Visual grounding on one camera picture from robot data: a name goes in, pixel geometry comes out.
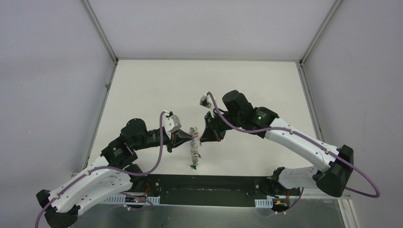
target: white wall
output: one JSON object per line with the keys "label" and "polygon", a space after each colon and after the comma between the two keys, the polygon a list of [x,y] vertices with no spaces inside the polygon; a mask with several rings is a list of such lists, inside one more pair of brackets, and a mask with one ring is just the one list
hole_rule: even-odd
{"label": "white wall", "polygon": [[[211,91],[225,109],[222,96],[234,89],[242,92],[253,106],[267,107],[301,131],[315,135],[295,63],[121,60],[89,162],[119,136],[130,119],[143,119],[148,130],[158,128],[162,110],[178,115],[184,131],[197,127],[202,134],[204,116],[209,110],[199,105],[201,96]],[[148,171],[155,165],[158,152],[159,148],[140,150],[135,163]],[[189,143],[172,153],[164,149],[155,173],[265,176],[281,166],[310,166],[279,144],[236,131],[228,131],[222,142],[204,143],[199,153],[202,159],[197,170],[192,170]]]}
{"label": "white wall", "polygon": [[301,59],[334,0],[91,0],[118,57]]}
{"label": "white wall", "polygon": [[[401,227],[403,1],[346,0],[306,63],[327,142],[355,150],[379,199],[353,194],[361,227]],[[374,192],[354,173],[348,186]]]}
{"label": "white wall", "polygon": [[35,194],[83,162],[113,63],[78,0],[1,1],[0,37],[0,227],[33,227]]}

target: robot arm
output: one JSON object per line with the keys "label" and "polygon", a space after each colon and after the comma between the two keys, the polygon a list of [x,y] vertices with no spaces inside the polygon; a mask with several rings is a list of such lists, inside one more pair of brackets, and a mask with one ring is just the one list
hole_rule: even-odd
{"label": "robot arm", "polygon": [[[42,207],[56,198],[45,211],[48,224],[52,228],[67,228],[84,212],[107,197],[130,189],[141,189],[144,186],[141,177],[129,176],[114,169],[92,170],[97,167],[114,167],[140,174],[143,173],[142,170],[138,165],[132,164],[137,159],[135,151],[160,146],[162,137],[163,144],[172,152],[172,148],[192,139],[191,135],[180,129],[181,122],[172,112],[165,112],[162,121],[163,135],[160,135],[159,129],[148,131],[142,119],[130,120],[121,130],[120,136],[111,141],[87,168],[55,190],[41,190],[37,199]],[[71,184],[73,185],[68,190],[60,194]]]}
{"label": "robot arm", "polygon": [[[344,145],[341,148],[321,142],[297,130],[280,118],[277,113],[265,107],[253,107],[244,96],[234,90],[222,98],[228,111],[222,115],[232,125],[245,130],[270,128],[270,131],[254,133],[279,143],[313,164],[312,167],[289,169],[280,167],[270,177],[273,185],[279,188],[291,189],[297,187],[319,188],[328,195],[340,197],[345,189],[352,169],[328,154],[329,151],[353,163],[353,150]],[[203,96],[200,105],[211,110],[205,115],[206,129],[201,142],[221,141],[225,131],[232,129],[216,113],[210,98]],[[316,147],[312,142],[326,148],[326,151]]]}

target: metal frame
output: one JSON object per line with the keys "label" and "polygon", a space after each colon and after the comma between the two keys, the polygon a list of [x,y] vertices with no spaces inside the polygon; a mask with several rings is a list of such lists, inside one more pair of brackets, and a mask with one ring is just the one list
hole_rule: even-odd
{"label": "metal frame", "polygon": [[304,56],[302,57],[300,63],[303,66],[305,62],[307,61],[309,55],[311,54],[312,50],[322,37],[323,33],[325,32],[327,26],[329,25],[329,22],[332,20],[333,16],[336,14],[338,11],[339,7],[341,4],[344,2],[344,0],[335,0],[333,3],[332,7],[330,8],[329,12],[327,13],[325,19],[323,20],[322,24],[320,25],[318,31],[316,32],[314,38],[312,39],[311,43],[308,46],[308,49],[305,51]]}
{"label": "metal frame", "polygon": [[191,61],[245,61],[245,62],[297,62],[299,59],[270,59],[270,58],[135,58],[119,57],[119,60],[191,60]]}
{"label": "metal frame", "polygon": [[[256,200],[268,200],[271,186],[266,176],[209,176],[149,174],[142,180],[149,183],[148,196],[161,197],[161,204],[216,207],[255,207]],[[139,191],[130,189],[127,192]],[[287,190],[279,190],[285,199]],[[297,198],[300,190],[288,190]]]}
{"label": "metal frame", "polygon": [[106,37],[104,29],[102,28],[101,24],[99,23],[98,18],[96,17],[94,9],[92,8],[92,6],[91,6],[91,4],[89,3],[88,0],[80,0],[80,2],[83,5],[83,8],[86,11],[86,13],[88,15],[88,18],[90,19],[92,25],[94,26],[94,29],[95,29],[96,33],[98,34],[98,36],[99,36],[99,39],[101,40],[102,44],[105,46],[105,48],[108,51],[110,57],[112,58],[112,61],[116,65],[117,62],[118,62],[118,58],[117,58],[115,52],[113,51],[112,46],[109,43],[108,38]]}
{"label": "metal frame", "polygon": [[[111,59],[113,60],[113,62],[115,63],[114,65],[114,69],[112,71],[109,83],[106,85],[106,94],[104,96],[103,99],[103,103],[102,103],[102,107],[100,110],[99,115],[97,116],[97,122],[96,122],[96,127],[94,129],[94,133],[91,139],[91,143],[90,146],[86,152],[86,157],[85,160],[81,166],[81,170],[83,170],[86,167],[86,164],[88,162],[89,159],[89,155],[91,153],[94,141],[95,141],[95,137],[96,137],[96,133],[99,127],[99,123],[102,117],[102,113],[103,110],[105,108],[105,104],[107,101],[107,97],[109,94],[109,89],[111,86],[111,83],[113,81],[114,75],[115,75],[115,71],[116,71],[116,67],[117,67],[117,62],[118,62],[118,57],[116,56],[115,52],[113,51],[113,48],[111,46],[111,44],[109,43],[107,36],[104,32],[104,30],[102,29],[102,26],[99,23],[99,20],[91,6],[91,4],[89,3],[89,0],[80,0],[83,8],[85,9],[85,11],[88,14],[89,19],[91,20],[91,23],[94,26],[94,29],[96,30],[101,42],[103,43],[103,45],[105,46],[106,50],[108,51]],[[317,111],[316,111],[316,105],[315,105],[315,101],[314,101],[314,96],[310,90],[310,86],[309,86],[309,80],[307,79],[307,76],[305,75],[305,71],[304,71],[304,64],[306,63],[306,61],[308,60],[310,54],[312,53],[313,49],[315,48],[315,46],[317,45],[317,43],[319,42],[320,38],[322,37],[322,35],[324,34],[326,28],[329,25],[329,22],[331,21],[331,19],[333,18],[333,16],[336,14],[336,12],[338,11],[338,9],[340,8],[341,4],[344,2],[344,0],[335,0],[335,2],[333,3],[331,9],[329,10],[329,12],[327,13],[324,21],[322,22],[322,24],[320,25],[318,31],[316,32],[316,34],[314,35],[314,38],[312,39],[311,43],[309,44],[307,50],[305,51],[303,57],[298,60],[298,59],[293,59],[293,60],[286,60],[286,59],[228,59],[228,58],[127,58],[127,57],[122,57],[120,59],[123,60],[226,60],[226,61],[273,61],[273,62],[295,62],[297,65],[297,70],[299,73],[299,77],[301,80],[301,84],[303,87],[303,91],[304,91],[304,95],[305,95],[305,99],[307,101],[307,105],[308,105],[308,109],[309,109],[309,114],[311,116],[311,120],[312,120],[312,125],[314,127],[314,131],[315,131],[315,135],[316,138],[324,141],[324,137],[320,128],[320,123],[319,123],[319,119],[318,119],[318,115],[317,115]],[[334,199],[333,197],[330,197],[320,191],[316,191],[316,190],[306,190],[304,192],[303,197],[305,199]],[[338,199],[339,205],[340,205],[340,211],[345,223],[345,226],[347,228],[359,228],[359,224],[358,224],[358,219],[356,217],[356,213],[354,211],[354,206],[353,203],[350,199],[350,195],[348,193],[343,194],[343,196],[341,198]]]}
{"label": "metal frame", "polygon": [[86,153],[85,153],[85,156],[84,156],[84,159],[83,159],[83,163],[81,164],[80,170],[78,172],[82,171],[87,166],[88,159],[89,159],[89,156],[90,156],[91,151],[92,151],[92,147],[94,146],[96,133],[98,132],[99,124],[101,123],[101,117],[102,117],[102,114],[104,113],[104,109],[105,109],[106,101],[108,99],[111,84],[112,84],[112,81],[113,81],[113,79],[115,77],[116,68],[117,68],[117,62],[115,63],[114,68],[112,70],[111,77],[109,78],[109,83],[105,85],[106,91],[105,91],[104,99],[102,100],[101,110],[99,111],[99,114],[96,117],[96,124],[95,124],[95,128],[94,128],[94,131],[93,131],[93,134],[92,134],[91,142],[90,142],[90,144],[89,144],[89,146],[88,146],[88,148],[86,150]]}

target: purple cable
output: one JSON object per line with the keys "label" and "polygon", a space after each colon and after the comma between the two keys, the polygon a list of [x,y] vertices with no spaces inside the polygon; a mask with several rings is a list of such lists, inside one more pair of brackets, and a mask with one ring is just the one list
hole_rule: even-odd
{"label": "purple cable", "polygon": [[[144,206],[143,206],[143,207],[141,207],[141,208],[130,208],[130,207],[128,207],[130,210],[149,210],[149,209],[151,209],[151,207],[153,206],[153,203],[152,203],[151,201],[146,200],[146,199],[144,199],[144,198],[137,197],[137,196],[132,196],[132,195],[127,194],[127,193],[125,193],[125,192],[121,192],[120,194],[123,194],[123,195],[128,196],[128,197],[131,197],[131,198],[136,198],[136,199],[138,199],[138,200],[145,201],[145,202],[147,202],[147,203],[150,204],[150,206],[147,206],[147,207],[144,207]],[[99,217],[103,216],[104,214],[106,214],[106,213],[108,213],[108,212],[110,212],[110,211],[112,211],[112,210],[114,210],[114,209],[116,209],[116,208],[119,208],[119,207],[124,207],[124,205],[116,205],[116,206],[111,207],[111,208],[109,208],[108,210],[103,211],[102,213],[99,213],[99,214],[94,215],[94,216],[92,216],[92,217],[86,218],[86,217],[80,216],[79,218],[80,218],[80,219],[84,219],[84,220],[96,219],[96,218],[99,218]]]}
{"label": "purple cable", "polygon": [[298,196],[298,199],[291,205],[291,207],[289,207],[287,210],[285,210],[284,212],[288,212],[289,210],[291,210],[291,208],[293,208],[298,202],[299,202],[299,200],[301,199],[301,197],[302,197],[302,194],[304,194],[304,189],[305,188],[301,188],[301,193],[299,194],[299,196]]}
{"label": "purple cable", "polygon": [[[212,94],[211,92],[207,92],[207,95],[210,96],[210,98],[211,98],[211,100],[212,100],[212,102],[213,102],[213,104],[214,104],[215,111],[216,111],[216,113],[218,114],[218,116],[220,116],[220,118],[221,118],[230,128],[232,128],[232,129],[234,129],[234,130],[236,130],[236,131],[243,132],[243,133],[249,133],[249,134],[252,134],[252,133],[260,133],[260,132],[271,131],[271,130],[281,130],[281,131],[285,131],[285,132],[291,132],[291,129],[288,129],[288,128],[285,128],[285,127],[267,127],[267,128],[258,129],[258,130],[251,130],[251,131],[249,131],[249,130],[243,130],[243,129],[237,128],[236,126],[232,125],[228,120],[226,120],[225,117],[221,114],[221,112],[220,112],[220,110],[219,110],[219,108],[218,108],[218,106],[217,106],[217,103],[216,103],[215,100],[214,100],[213,94]],[[323,151],[327,151],[327,149],[326,149],[324,146],[318,144],[317,142],[315,142],[315,141],[312,140],[311,138],[309,138],[309,137],[307,137],[307,136],[305,136],[305,135],[303,135],[303,134],[301,134],[301,133],[299,133],[299,132],[295,132],[295,131],[293,131],[293,134],[298,135],[299,137],[301,137],[301,138],[307,140],[308,142],[312,143],[313,145],[315,145],[315,146],[318,147],[319,149],[321,149],[321,150],[323,150]],[[364,195],[364,196],[372,197],[372,198],[378,198],[378,197],[381,196],[381,193],[380,193],[380,191],[379,191],[379,188],[378,188],[377,185],[374,183],[374,181],[373,181],[371,178],[368,177],[368,175],[366,175],[366,174],[365,174],[363,171],[361,171],[359,168],[355,167],[354,165],[352,165],[351,163],[347,162],[347,161],[344,160],[343,158],[337,156],[335,153],[333,153],[333,152],[331,152],[331,151],[328,151],[328,153],[329,153],[332,157],[338,159],[339,161],[341,161],[342,163],[344,163],[345,165],[347,165],[347,166],[350,167],[351,169],[353,169],[353,170],[355,170],[356,172],[358,172],[361,176],[363,176],[363,177],[371,184],[371,186],[374,188],[376,194],[375,194],[375,195],[368,194],[368,193],[361,192],[361,191],[358,191],[358,190],[355,190],[355,189],[352,189],[352,188],[349,188],[349,187],[346,187],[345,189],[350,190],[350,191],[355,192],[355,193],[358,193],[358,194],[361,194],[361,195]]]}
{"label": "purple cable", "polygon": [[[158,167],[158,165],[159,165],[160,162],[161,162],[161,158],[162,158],[162,155],[163,155],[163,137],[162,137],[162,136],[163,136],[163,115],[164,115],[164,114],[165,114],[165,112],[161,112],[161,114],[160,114],[160,153],[159,153],[159,155],[158,155],[157,163],[155,164],[155,166],[154,166],[152,169],[150,169],[149,171],[144,172],[144,173],[136,173],[136,172],[128,172],[128,171],[125,171],[125,170],[122,170],[122,169],[119,169],[119,168],[116,168],[116,167],[111,167],[111,166],[100,166],[100,167],[95,167],[95,168],[93,168],[92,170],[88,171],[88,173],[91,174],[91,173],[93,173],[94,171],[102,170],[102,169],[111,169],[111,170],[116,170],[116,171],[119,171],[119,172],[123,172],[123,173],[129,174],[129,175],[132,175],[132,176],[146,176],[146,175],[152,173],[154,170],[156,170],[157,167]],[[62,191],[60,191],[60,192],[57,194],[57,196],[60,197],[61,195],[63,195],[63,193],[65,193],[69,188],[71,188],[71,186],[73,186],[74,184],[76,184],[77,182],[79,182],[79,181],[80,181],[81,179],[83,179],[84,177],[86,177],[86,174],[83,174],[83,175],[81,175],[80,177],[78,177],[77,179],[75,179],[74,181],[72,181],[72,182],[71,182],[69,185],[67,185]],[[40,220],[40,218],[42,217],[43,213],[45,213],[45,210],[46,210],[55,200],[57,200],[57,198],[53,198],[52,200],[50,200],[49,203],[47,203],[47,204],[43,207],[43,209],[40,211],[40,213],[38,214],[37,219],[36,219],[36,221],[35,221],[35,228],[38,228],[38,226],[39,226],[39,220]]]}

